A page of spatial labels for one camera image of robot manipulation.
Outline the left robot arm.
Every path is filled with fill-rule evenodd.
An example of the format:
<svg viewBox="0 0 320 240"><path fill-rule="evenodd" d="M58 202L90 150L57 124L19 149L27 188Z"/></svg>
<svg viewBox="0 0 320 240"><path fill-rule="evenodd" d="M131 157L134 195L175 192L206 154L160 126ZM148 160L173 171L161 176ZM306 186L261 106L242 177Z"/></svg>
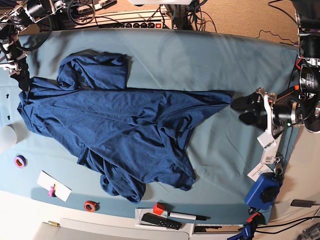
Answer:
<svg viewBox="0 0 320 240"><path fill-rule="evenodd" d="M287 129L304 126L320 131L320 2L294 0L293 21L298 27L298 55L294 69L299 83L275 94L258 88L248 96L234 99L231 108L246 125L266 131L274 139Z"/></svg>

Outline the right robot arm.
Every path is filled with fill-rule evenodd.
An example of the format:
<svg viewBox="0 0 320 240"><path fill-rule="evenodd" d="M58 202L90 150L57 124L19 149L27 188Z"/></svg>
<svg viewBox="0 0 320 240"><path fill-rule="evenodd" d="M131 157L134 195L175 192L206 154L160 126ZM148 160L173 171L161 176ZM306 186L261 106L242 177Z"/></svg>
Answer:
<svg viewBox="0 0 320 240"><path fill-rule="evenodd" d="M66 8L64 0L27 0L0 16L0 52L7 60L0 67L9 72L22 91L29 91L31 84L26 60L28 53L45 43L53 31L53 15ZM19 33L43 20L49 21L49 30L44 38L34 46L22 46Z"/></svg>

